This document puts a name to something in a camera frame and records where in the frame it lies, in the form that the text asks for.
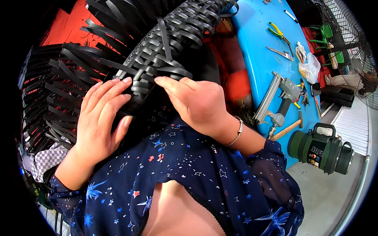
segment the nail gun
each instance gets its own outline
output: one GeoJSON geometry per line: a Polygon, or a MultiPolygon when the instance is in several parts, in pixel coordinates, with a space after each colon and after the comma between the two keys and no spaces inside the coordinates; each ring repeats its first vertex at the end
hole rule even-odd
{"type": "Polygon", "coordinates": [[[258,121],[258,124],[260,125],[262,123],[267,123],[266,121],[264,121],[264,119],[266,116],[270,116],[270,120],[273,125],[269,130],[267,139],[270,139],[272,137],[272,135],[276,131],[277,126],[282,127],[285,122],[285,115],[289,109],[290,104],[295,102],[301,94],[300,89],[289,78],[282,78],[280,74],[274,71],[272,71],[272,74],[274,75],[274,78],[270,83],[269,89],[253,117],[258,121]],[[280,95],[280,97],[282,97],[282,102],[280,107],[278,108],[277,113],[273,113],[268,110],[268,107],[272,102],[273,96],[278,88],[282,90],[282,93],[280,95]]]}

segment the skin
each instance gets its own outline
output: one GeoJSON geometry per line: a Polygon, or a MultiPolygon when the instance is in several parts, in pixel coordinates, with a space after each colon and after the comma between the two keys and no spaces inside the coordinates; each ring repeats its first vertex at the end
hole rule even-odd
{"type": "MultiPolygon", "coordinates": [[[[77,125],[77,143],[55,172],[67,188],[80,189],[94,166],[118,148],[131,117],[124,117],[113,133],[110,130],[117,111],[130,100],[130,95],[121,93],[131,82],[129,77],[123,81],[100,82],[86,94],[77,125]]],[[[226,111],[223,89],[218,84],[189,78],[177,81],[169,77],[157,77],[155,82],[165,89],[182,120],[194,130],[223,145],[230,144],[238,136],[240,122],[226,111]]],[[[264,144],[265,138],[244,126],[241,136],[230,148],[249,156],[261,150],[264,144]]],[[[175,181],[156,184],[150,215],[142,233],[168,234],[225,235],[214,216],[175,181]]]]}

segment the yellow-handled pliers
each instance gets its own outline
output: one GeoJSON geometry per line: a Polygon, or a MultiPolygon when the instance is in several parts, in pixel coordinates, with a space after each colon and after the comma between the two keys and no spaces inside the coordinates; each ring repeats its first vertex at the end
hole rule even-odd
{"type": "Polygon", "coordinates": [[[273,24],[272,22],[269,22],[269,24],[270,24],[271,26],[273,26],[273,28],[276,29],[277,32],[275,32],[275,31],[272,30],[271,28],[268,28],[268,31],[269,31],[270,33],[272,33],[272,35],[278,37],[280,40],[284,40],[284,41],[287,43],[287,45],[289,45],[291,55],[294,57],[294,53],[293,53],[293,51],[292,51],[292,49],[291,49],[290,42],[289,42],[289,40],[287,40],[287,38],[284,36],[284,33],[282,33],[282,32],[278,29],[278,27],[277,27],[275,24],[273,24]]]}

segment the blue table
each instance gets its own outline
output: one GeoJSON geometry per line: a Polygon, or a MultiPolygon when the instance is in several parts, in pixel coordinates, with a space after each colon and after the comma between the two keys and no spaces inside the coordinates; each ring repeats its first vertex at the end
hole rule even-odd
{"type": "MultiPolygon", "coordinates": [[[[301,75],[298,71],[298,58],[294,56],[294,61],[291,62],[265,47],[268,46],[279,51],[290,53],[289,46],[283,40],[279,40],[269,33],[267,30],[268,27],[274,29],[269,25],[269,22],[273,22],[283,32],[283,35],[290,41],[294,53],[297,41],[301,42],[306,53],[308,53],[310,49],[308,48],[306,38],[300,25],[284,12],[284,10],[286,10],[295,17],[285,0],[282,0],[282,3],[278,0],[273,0],[273,2],[268,5],[264,4],[261,0],[239,0],[237,3],[240,6],[240,10],[231,20],[243,53],[251,85],[253,102],[257,109],[273,79],[272,71],[279,73],[284,78],[290,78],[296,84],[301,83],[301,75]],[[275,55],[278,56],[281,63],[276,61],[275,55]]],[[[320,122],[320,118],[316,109],[315,99],[311,96],[310,84],[306,80],[304,80],[304,82],[308,89],[310,105],[307,105],[305,111],[304,105],[301,104],[302,97],[299,99],[298,104],[301,106],[303,113],[304,123],[301,130],[307,132],[309,129],[312,129],[317,122],[320,122]]],[[[268,108],[274,113],[277,112],[282,101],[279,97],[280,93],[281,90],[278,89],[268,108]]],[[[297,119],[298,109],[292,104],[286,114],[283,127],[277,127],[275,134],[294,123],[297,119]]],[[[266,116],[265,121],[267,121],[268,124],[263,123],[257,126],[258,131],[264,137],[268,135],[269,129],[272,126],[269,116],[266,116]]],[[[295,130],[299,130],[299,127],[293,129],[278,140],[286,156],[288,156],[287,145],[289,138],[295,130]]],[[[288,156],[287,168],[294,165],[297,161],[297,159],[288,156]]]]}

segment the bangle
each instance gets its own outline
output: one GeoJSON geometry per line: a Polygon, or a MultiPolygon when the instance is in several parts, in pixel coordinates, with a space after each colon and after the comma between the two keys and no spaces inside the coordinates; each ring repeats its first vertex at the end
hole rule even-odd
{"type": "Polygon", "coordinates": [[[232,144],[234,144],[234,143],[239,139],[239,137],[240,137],[240,135],[242,134],[242,131],[243,131],[243,121],[242,121],[242,119],[241,119],[240,117],[238,117],[238,116],[234,116],[234,117],[237,118],[237,119],[239,120],[239,122],[240,122],[240,128],[239,128],[239,130],[237,131],[239,134],[238,134],[238,136],[236,137],[236,139],[235,139],[232,143],[226,145],[226,147],[229,147],[229,146],[231,146],[232,144]]]}

